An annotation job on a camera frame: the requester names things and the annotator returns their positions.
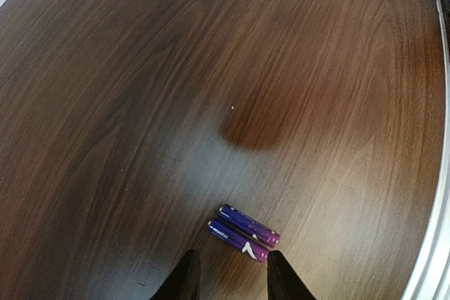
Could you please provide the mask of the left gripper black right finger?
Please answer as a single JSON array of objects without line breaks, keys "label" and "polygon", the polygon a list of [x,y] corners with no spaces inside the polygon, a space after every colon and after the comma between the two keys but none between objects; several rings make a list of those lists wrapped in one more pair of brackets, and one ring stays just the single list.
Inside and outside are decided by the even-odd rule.
[{"label": "left gripper black right finger", "polygon": [[270,252],[267,263],[268,299],[315,300],[280,251]]}]

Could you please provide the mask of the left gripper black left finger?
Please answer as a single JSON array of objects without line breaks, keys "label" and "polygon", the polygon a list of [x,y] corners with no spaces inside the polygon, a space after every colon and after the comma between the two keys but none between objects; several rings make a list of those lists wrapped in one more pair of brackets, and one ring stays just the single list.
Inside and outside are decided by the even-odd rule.
[{"label": "left gripper black left finger", "polygon": [[150,300],[199,299],[200,274],[200,255],[197,250],[189,249]]}]

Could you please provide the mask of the blue battery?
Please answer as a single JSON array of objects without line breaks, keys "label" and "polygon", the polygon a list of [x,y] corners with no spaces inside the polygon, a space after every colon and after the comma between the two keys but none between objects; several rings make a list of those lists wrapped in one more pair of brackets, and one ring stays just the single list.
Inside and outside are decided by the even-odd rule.
[{"label": "blue battery", "polygon": [[281,236],[229,204],[219,208],[219,218],[256,241],[274,248]]},{"label": "blue battery", "polygon": [[269,250],[257,244],[255,241],[241,235],[232,227],[222,223],[217,219],[212,219],[207,223],[208,231],[228,246],[233,247],[240,253],[249,256],[254,261],[263,263],[267,260]]}]

